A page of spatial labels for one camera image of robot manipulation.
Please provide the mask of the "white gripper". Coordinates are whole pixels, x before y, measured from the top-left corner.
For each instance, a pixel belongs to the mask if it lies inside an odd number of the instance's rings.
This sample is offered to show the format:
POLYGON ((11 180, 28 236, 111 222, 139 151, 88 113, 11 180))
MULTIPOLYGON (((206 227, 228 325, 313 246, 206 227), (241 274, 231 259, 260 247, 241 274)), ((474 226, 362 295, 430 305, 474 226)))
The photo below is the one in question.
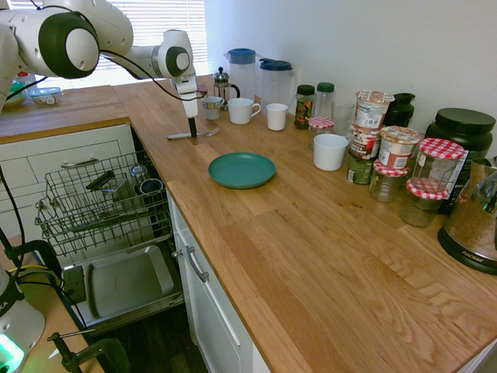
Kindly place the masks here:
POLYGON ((186 116, 188 117, 190 135, 192 138, 196 138, 197 129, 195 116, 198 114, 196 75, 190 74, 173 78, 172 82, 174 83, 176 92, 179 94, 186 116))

